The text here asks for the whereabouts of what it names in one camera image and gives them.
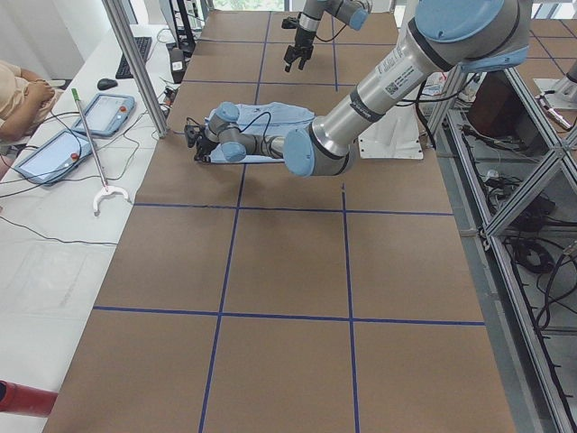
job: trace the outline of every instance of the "label sticker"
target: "label sticker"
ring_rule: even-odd
[[[380,86],[390,97],[397,99],[413,89],[425,74],[395,48],[377,67]]]
[[[389,71],[389,69],[393,68],[397,63],[399,63],[403,59],[403,51],[400,47],[395,47],[393,51],[389,53],[385,59],[381,63],[377,65],[377,71],[379,75],[384,74],[385,72]]]

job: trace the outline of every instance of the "folded cloth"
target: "folded cloth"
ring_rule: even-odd
[[[255,135],[286,135],[289,131],[298,128],[306,128],[315,118],[315,113],[302,106],[290,106],[281,102],[271,102],[262,106],[248,106],[246,104],[236,104],[240,111],[237,124],[241,130],[246,128],[254,119],[260,116],[245,131],[246,134]],[[215,113],[213,110],[208,120]],[[228,163],[224,158],[220,144],[210,154],[210,161],[214,163]],[[274,160],[268,156],[248,155],[241,162],[272,162]]]

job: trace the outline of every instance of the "grid line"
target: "grid line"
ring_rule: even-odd
[[[559,66],[559,63],[557,63],[557,60],[551,55],[551,53],[549,52],[547,47],[544,46],[544,44],[541,42],[541,40],[535,35],[535,33],[532,30],[530,32],[535,37],[535,39],[537,39],[537,42],[539,42],[539,45],[541,45],[543,47],[543,49],[547,53],[547,56],[549,56],[549,59],[552,60],[553,63],[555,64],[555,66],[561,71],[562,74],[564,74],[563,70]]]
[[[132,307],[113,307],[95,305],[93,310],[113,311],[118,313],[166,314],[180,316],[209,316],[213,318],[268,318],[277,320],[305,320],[312,322],[353,322],[353,323],[381,323],[392,325],[431,325],[442,327],[484,327],[485,322],[478,320],[432,320],[418,318],[340,318],[336,316],[307,316],[269,313],[243,313],[235,311],[202,311],[187,309],[146,309]]]
[[[262,46],[262,59],[261,59],[261,70],[259,71],[259,81],[256,84],[256,94],[254,95],[254,104],[257,105],[259,102],[259,92],[261,91],[261,80],[262,80],[262,68],[264,67],[264,60],[267,54],[267,41],[269,39],[269,29],[270,29],[270,18],[272,17],[272,12],[269,12],[269,20],[267,21],[267,31],[264,33],[264,44]]]
[[[220,40],[220,39],[200,39],[198,41],[201,42],[212,42],[212,43],[252,43],[252,44],[256,44],[256,43],[263,43],[261,41],[225,41],[225,40]],[[284,45],[290,42],[284,42],[284,41],[267,41],[267,43],[272,44],[272,45]],[[336,45],[361,45],[361,46],[377,46],[377,47],[394,47],[396,44],[395,43],[378,43],[378,42],[337,42],[336,40],[334,41],[334,43]]]
[[[569,27],[567,24],[565,24],[565,22],[564,22],[563,20],[559,20],[559,22],[561,23],[561,25],[562,25],[565,29],[567,29],[567,31],[568,31],[570,34],[573,35],[573,38],[577,38],[577,34],[575,34],[575,33],[573,32],[573,30],[571,30],[571,27]]]
[[[183,83],[199,83],[199,84],[267,84],[275,86],[325,86],[332,87],[334,83],[297,83],[297,82],[277,82],[277,81],[225,81],[221,79],[207,80],[207,79],[183,79]],[[340,86],[356,86],[356,84],[342,84]]]
[[[332,213],[340,214],[342,209],[313,209],[305,207],[256,207],[256,206],[219,206],[219,205],[186,205],[171,203],[144,203],[137,202],[133,204],[136,207],[180,207],[180,208],[198,208],[198,209],[230,209],[230,210],[264,210],[279,212],[314,212],[314,213]],[[426,212],[426,211],[404,211],[404,210],[361,210],[346,209],[347,214],[368,214],[368,215],[413,215],[416,217],[454,217],[451,212]]]
[[[339,91],[339,74],[336,67],[336,47],[334,46],[334,18],[331,16],[331,31],[333,33],[333,64],[334,64],[334,91]]]
[[[346,266],[346,287],[349,304],[349,335],[351,339],[351,371],[353,373],[353,406],[354,406],[354,431],[361,433],[361,422],[359,418],[359,392],[357,384],[357,356],[356,345],[354,343],[354,310],[353,310],[353,284],[351,281],[351,260],[349,254],[349,228],[346,219],[346,191],[343,188],[341,191],[341,198],[343,200],[343,236],[344,236],[344,259]]]
[[[210,355],[210,364],[208,366],[208,375],[206,377],[206,387],[205,387],[205,397],[202,403],[202,411],[200,415],[200,421],[198,423],[198,433],[202,433],[205,427],[206,421],[206,410],[208,407],[208,397],[210,395],[210,385],[213,379],[213,372],[215,370],[215,359],[216,359],[216,349],[218,347],[218,337],[220,335],[220,326],[222,323],[223,318],[223,311],[224,311],[224,300],[226,298],[226,288],[228,285],[228,277],[231,270],[231,262],[233,260],[233,251],[234,251],[234,238],[236,237],[236,228],[238,226],[238,216],[240,214],[239,206],[241,204],[241,198],[243,197],[243,187],[244,187],[244,175],[246,173],[246,165],[243,166],[243,176],[241,177],[241,186],[238,189],[238,199],[236,200],[236,211],[234,213],[234,224],[233,224],[233,232],[231,234],[231,243],[228,249],[228,258],[226,260],[226,270],[224,271],[224,279],[223,279],[223,290],[220,297],[220,305],[218,306],[218,316],[216,318],[216,328],[215,328],[215,338],[213,340],[213,349]]]

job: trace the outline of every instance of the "tablet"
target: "tablet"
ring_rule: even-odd
[[[84,135],[64,130],[13,166],[13,169],[30,182],[51,185],[69,174],[90,153],[90,142]]]
[[[107,138],[120,129],[133,109],[133,97],[98,93],[84,108],[84,114],[87,118],[90,133],[94,136]],[[79,118],[74,123],[72,131],[86,134],[82,119]]]

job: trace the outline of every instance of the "barcode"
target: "barcode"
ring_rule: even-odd
[[[398,90],[398,87],[395,83],[390,83],[388,86],[385,87],[385,90],[389,92],[389,94],[393,94]]]

